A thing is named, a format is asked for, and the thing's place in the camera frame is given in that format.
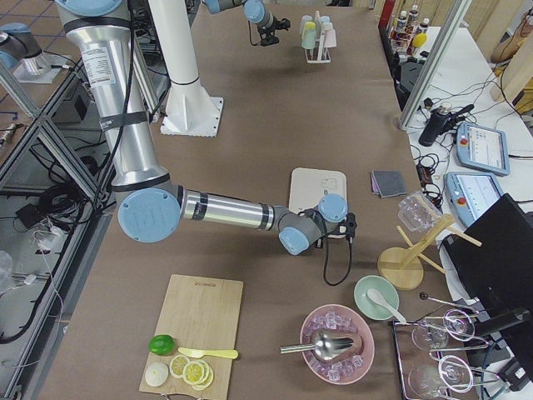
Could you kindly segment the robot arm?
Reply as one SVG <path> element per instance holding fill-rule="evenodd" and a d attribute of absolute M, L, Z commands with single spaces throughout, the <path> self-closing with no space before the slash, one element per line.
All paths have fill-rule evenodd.
<path fill-rule="evenodd" d="M 248 22 L 255 24 L 260 33 L 289 30 L 291 27 L 288 19 L 276 18 L 262 0 L 205 0 L 202 3 L 207 6 L 210 14 L 240 8 Z"/>
<path fill-rule="evenodd" d="M 223 101 L 201 84 L 187 10 L 182 1 L 152 1 L 154 26 L 171 81 L 162 131 L 213 137 Z M 60 1 L 57 10 L 67 38 L 80 50 L 100 127 L 115 167 L 112 190 L 118 221 L 130 238 L 155 243 L 169 237 L 182 219 L 276 229 L 293 255 L 331 235 L 355 236 L 356 219 L 346 199 L 323 196 L 300 212 L 188 190 L 172 182 L 158 162 L 140 74 L 134 68 L 132 7 L 126 1 Z"/>

